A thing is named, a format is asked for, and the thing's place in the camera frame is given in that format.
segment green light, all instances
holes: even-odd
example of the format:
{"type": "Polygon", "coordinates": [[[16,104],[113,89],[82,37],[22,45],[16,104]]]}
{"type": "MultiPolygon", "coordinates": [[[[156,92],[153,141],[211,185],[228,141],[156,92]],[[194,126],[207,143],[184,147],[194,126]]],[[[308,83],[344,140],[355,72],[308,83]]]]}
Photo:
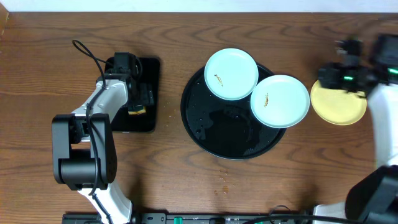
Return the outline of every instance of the green light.
{"type": "Polygon", "coordinates": [[[353,77],[344,77],[344,80],[352,81],[353,79],[354,79],[353,77]]]}
{"type": "Polygon", "coordinates": [[[395,68],[389,68],[388,72],[398,75],[398,69],[395,69],[395,68]]]}

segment wooden table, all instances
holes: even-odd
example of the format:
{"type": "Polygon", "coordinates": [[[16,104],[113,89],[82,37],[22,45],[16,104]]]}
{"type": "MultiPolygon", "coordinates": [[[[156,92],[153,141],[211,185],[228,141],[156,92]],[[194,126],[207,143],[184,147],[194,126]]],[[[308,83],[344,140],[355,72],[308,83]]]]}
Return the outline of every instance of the wooden table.
{"type": "Polygon", "coordinates": [[[356,124],[336,126],[310,108],[273,150],[229,161],[190,139],[181,94],[207,59],[227,47],[298,77],[310,90],[318,68],[337,59],[335,40],[359,32],[369,46],[378,32],[398,32],[397,22],[377,21],[389,16],[11,13],[0,46],[0,222],[60,223],[65,212],[94,211],[52,172],[51,120],[79,107],[99,76],[72,39],[99,58],[122,51],[161,59],[155,131],[114,134],[116,179],[139,211],[266,213],[280,204],[300,210],[344,200],[374,169],[369,112],[356,124]]]}

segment white plate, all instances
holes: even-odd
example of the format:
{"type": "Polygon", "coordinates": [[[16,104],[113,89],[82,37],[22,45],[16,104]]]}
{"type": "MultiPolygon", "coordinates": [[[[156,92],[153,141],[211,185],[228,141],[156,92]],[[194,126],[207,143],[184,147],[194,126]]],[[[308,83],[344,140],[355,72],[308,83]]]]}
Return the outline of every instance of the white plate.
{"type": "Polygon", "coordinates": [[[272,128],[287,128],[305,117],[310,107],[310,96],[297,79],[273,75],[256,86],[250,105],[261,123],[272,128]]]}
{"type": "Polygon", "coordinates": [[[205,67],[209,90],[224,100],[240,100],[248,96],[259,80],[254,59],[239,49],[223,49],[213,54],[205,67]]]}

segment white background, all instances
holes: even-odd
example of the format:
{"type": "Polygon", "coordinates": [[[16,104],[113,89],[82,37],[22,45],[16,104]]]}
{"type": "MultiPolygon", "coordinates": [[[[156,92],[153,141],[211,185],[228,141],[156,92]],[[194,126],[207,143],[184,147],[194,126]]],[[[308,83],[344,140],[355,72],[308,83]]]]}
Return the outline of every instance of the white background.
{"type": "Polygon", "coordinates": [[[398,0],[0,0],[10,12],[398,12],[398,0]]]}

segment round tray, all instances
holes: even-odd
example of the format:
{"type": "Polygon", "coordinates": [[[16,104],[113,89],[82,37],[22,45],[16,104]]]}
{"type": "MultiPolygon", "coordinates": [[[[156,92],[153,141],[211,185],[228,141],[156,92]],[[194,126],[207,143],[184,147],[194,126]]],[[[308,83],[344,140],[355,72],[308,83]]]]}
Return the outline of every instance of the round tray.
{"type": "MultiPolygon", "coordinates": [[[[257,64],[259,82],[274,75],[257,64]]],[[[250,96],[228,101],[214,96],[207,88],[205,68],[187,83],[181,99],[182,122],[191,138],[204,150],[225,159],[250,159],[270,150],[286,129],[260,123],[250,108],[250,96]]]]}

